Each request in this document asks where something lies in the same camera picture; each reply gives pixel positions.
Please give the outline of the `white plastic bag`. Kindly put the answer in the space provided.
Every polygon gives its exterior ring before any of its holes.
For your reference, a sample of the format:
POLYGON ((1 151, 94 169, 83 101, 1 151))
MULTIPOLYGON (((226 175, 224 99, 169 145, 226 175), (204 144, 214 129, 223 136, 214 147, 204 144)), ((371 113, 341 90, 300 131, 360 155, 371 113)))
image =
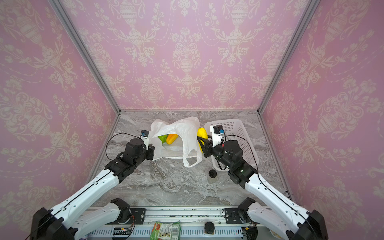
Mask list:
POLYGON ((151 124, 149 143, 155 147, 154 160, 161 158, 181 159, 186 168, 191 168, 203 160, 197 141, 200 122, 196 117, 188 117, 174 123, 155 120, 151 124), (176 134, 179 137, 172 143, 162 143, 160 136, 176 134))

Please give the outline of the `white perforated plastic basket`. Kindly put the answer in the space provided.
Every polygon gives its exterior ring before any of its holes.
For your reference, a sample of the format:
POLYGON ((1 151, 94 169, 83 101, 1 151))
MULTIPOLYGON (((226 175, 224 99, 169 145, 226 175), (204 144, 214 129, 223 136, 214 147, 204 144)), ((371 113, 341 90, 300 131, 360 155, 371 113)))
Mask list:
POLYGON ((259 164, 259 158, 255 148, 251 144, 251 139, 241 120, 227 119, 207 122, 204 125, 208 135, 211 135, 210 126, 222 125, 225 131, 224 142, 237 140, 240 148, 243 150, 243 159, 256 169, 259 164))

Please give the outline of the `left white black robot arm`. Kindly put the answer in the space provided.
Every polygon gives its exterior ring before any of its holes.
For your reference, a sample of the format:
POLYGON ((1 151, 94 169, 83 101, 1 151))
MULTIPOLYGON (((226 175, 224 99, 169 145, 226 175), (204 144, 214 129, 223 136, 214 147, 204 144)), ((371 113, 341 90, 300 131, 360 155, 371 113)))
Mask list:
POLYGON ((85 215, 102 195, 131 175, 145 160, 153 160, 155 148, 149 138, 131 139, 125 151, 111 160, 93 180, 51 209, 33 215, 28 240, 80 240, 108 223, 125 224, 134 219, 130 205, 120 198, 85 215))

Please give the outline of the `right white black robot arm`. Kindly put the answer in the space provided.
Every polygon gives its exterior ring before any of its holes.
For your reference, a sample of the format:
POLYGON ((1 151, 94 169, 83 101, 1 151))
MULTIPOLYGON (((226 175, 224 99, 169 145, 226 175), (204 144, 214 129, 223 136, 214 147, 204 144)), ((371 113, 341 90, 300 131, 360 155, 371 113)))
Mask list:
POLYGON ((238 141, 226 141, 214 145, 212 141, 197 138, 205 157, 213 156, 228 169, 231 180, 264 202, 262 207, 251 198, 239 206, 239 214, 247 221, 261 224, 284 240, 329 239, 324 216, 294 203, 271 186, 257 169, 243 159, 243 150, 238 141))

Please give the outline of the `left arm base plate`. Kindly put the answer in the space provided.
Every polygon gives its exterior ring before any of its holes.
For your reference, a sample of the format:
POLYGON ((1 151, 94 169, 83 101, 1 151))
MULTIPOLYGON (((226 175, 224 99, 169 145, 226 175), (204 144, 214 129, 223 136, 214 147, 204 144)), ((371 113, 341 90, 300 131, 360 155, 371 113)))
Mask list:
POLYGON ((145 208, 123 210, 117 220, 117 223, 121 225, 142 225, 144 223, 145 213, 145 208))

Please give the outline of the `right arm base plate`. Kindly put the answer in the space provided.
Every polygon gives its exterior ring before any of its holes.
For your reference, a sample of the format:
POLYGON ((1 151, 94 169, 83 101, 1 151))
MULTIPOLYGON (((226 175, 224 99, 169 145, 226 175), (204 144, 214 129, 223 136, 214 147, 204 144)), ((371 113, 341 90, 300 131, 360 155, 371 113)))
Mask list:
POLYGON ((255 225, 262 224, 266 218, 256 209, 243 210, 239 208, 225 208, 222 212, 227 225, 255 225))

